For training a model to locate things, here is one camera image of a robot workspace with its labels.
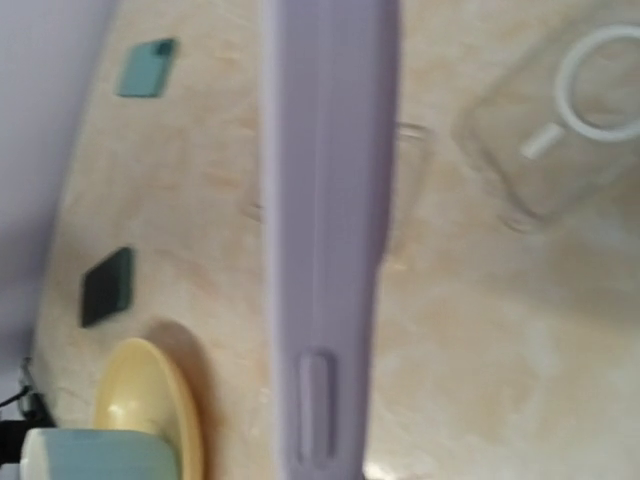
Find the lilac phone case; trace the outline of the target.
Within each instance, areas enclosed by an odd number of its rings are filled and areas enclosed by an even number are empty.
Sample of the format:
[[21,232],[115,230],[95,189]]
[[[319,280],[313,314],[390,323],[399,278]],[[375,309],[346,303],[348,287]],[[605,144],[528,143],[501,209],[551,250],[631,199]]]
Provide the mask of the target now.
[[262,7],[261,206],[279,479],[359,479],[393,183],[396,1]]

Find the black smartphone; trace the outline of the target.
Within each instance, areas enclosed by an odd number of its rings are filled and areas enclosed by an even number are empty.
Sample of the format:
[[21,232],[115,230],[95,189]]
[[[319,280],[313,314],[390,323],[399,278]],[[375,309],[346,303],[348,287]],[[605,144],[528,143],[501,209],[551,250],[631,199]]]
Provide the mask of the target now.
[[90,268],[82,277],[80,326],[92,328],[133,304],[135,250],[120,247]]

